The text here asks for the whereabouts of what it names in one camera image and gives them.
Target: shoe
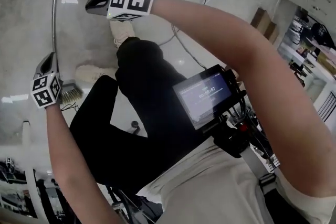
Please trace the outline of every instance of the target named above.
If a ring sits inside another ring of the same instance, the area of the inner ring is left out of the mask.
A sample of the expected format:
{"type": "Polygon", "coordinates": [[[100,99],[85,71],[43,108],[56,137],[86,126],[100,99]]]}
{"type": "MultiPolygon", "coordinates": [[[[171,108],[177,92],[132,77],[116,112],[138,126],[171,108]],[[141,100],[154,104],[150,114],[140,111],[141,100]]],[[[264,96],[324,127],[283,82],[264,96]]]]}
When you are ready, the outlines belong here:
{"type": "Polygon", "coordinates": [[[114,37],[114,44],[117,48],[129,37],[135,37],[133,26],[131,22],[125,20],[120,22],[118,20],[110,21],[111,31],[114,37]]]}
{"type": "Polygon", "coordinates": [[[115,68],[99,68],[96,66],[79,66],[75,71],[75,78],[89,83],[95,83],[101,76],[108,75],[115,79],[115,68]]]}

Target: gray floor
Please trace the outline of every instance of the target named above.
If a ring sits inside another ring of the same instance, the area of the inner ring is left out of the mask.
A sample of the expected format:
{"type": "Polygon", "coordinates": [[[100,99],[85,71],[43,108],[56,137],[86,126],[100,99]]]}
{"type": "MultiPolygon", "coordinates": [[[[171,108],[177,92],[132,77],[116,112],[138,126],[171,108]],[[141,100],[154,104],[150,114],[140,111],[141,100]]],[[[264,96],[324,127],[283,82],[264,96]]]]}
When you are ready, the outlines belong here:
{"type": "MultiPolygon", "coordinates": [[[[109,23],[102,16],[87,14],[84,9],[86,1],[58,0],[58,57],[64,80],[72,79],[76,66],[83,63],[117,67],[116,49],[109,23]]],[[[200,3],[202,0],[189,1],[200,3]]],[[[41,164],[41,159],[49,160],[45,110],[38,110],[29,98],[29,85],[36,65],[51,51],[51,2],[52,0],[0,0],[0,143],[20,145],[22,122],[28,120],[32,143],[40,148],[32,159],[37,168],[45,167],[45,163],[49,162],[43,161],[44,164],[41,164]]],[[[270,15],[274,14],[276,3],[277,0],[211,0],[208,5],[250,22],[259,6],[270,15]]],[[[158,43],[172,36],[169,24],[155,16],[135,20],[134,29],[140,38],[158,43]]],[[[220,63],[187,36],[181,34],[181,37],[205,66],[220,63]]],[[[190,77],[202,71],[176,39],[162,46],[162,50],[165,59],[183,75],[190,77]]],[[[86,91],[91,87],[80,85],[86,91]]],[[[66,113],[68,122],[71,122],[73,115],[74,111],[66,113]]],[[[132,120],[139,118],[127,98],[119,93],[111,123],[127,130],[132,120]]]]}

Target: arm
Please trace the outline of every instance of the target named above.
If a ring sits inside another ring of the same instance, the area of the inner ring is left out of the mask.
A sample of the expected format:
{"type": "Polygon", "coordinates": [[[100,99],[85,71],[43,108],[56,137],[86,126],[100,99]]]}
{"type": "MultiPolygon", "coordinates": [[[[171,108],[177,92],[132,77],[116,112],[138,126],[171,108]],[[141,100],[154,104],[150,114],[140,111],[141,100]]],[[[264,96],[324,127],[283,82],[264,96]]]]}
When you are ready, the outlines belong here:
{"type": "Polygon", "coordinates": [[[55,179],[80,221],[122,223],[91,175],[58,105],[47,107],[47,131],[55,179]]]}
{"type": "Polygon", "coordinates": [[[155,0],[152,13],[239,73],[281,161],[281,171],[294,188],[309,196],[336,195],[336,146],[331,134],[261,33],[231,14],[180,0],[155,0]]]}

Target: leg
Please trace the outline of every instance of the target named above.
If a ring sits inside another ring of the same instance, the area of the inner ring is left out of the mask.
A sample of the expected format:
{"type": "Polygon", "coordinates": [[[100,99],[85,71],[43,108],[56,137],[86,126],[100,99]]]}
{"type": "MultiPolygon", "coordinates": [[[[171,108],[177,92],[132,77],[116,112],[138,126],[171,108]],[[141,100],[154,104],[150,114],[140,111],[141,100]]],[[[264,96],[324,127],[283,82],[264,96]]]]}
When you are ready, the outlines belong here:
{"type": "Polygon", "coordinates": [[[153,178],[151,146],[146,137],[110,125],[117,90],[112,78],[98,79],[70,131],[98,183],[136,194],[153,178]]]}
{"type": "Polygon", "coordinates": [[[149,140],[157,145],[164,171],[206,139],[195,131],[172,88],[185,78],[150,41],[129,38],[117,57],[119,88],[139,115],[149,140]]]}

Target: display screen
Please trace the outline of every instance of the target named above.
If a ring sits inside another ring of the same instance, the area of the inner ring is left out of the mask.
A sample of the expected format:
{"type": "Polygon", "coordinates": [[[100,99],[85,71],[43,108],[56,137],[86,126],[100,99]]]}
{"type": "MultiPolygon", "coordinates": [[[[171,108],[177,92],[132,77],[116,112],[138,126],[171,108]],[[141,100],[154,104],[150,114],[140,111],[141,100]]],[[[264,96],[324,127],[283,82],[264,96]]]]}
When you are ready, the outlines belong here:
{"type": "Polygon", "coordinates": [[[231,96],[232,93],[221,73],[218,72],[179,90],[179,94],[188,109],[191,119],[194,122],[198,122],[212,114],[214,107],[231,96]]]}

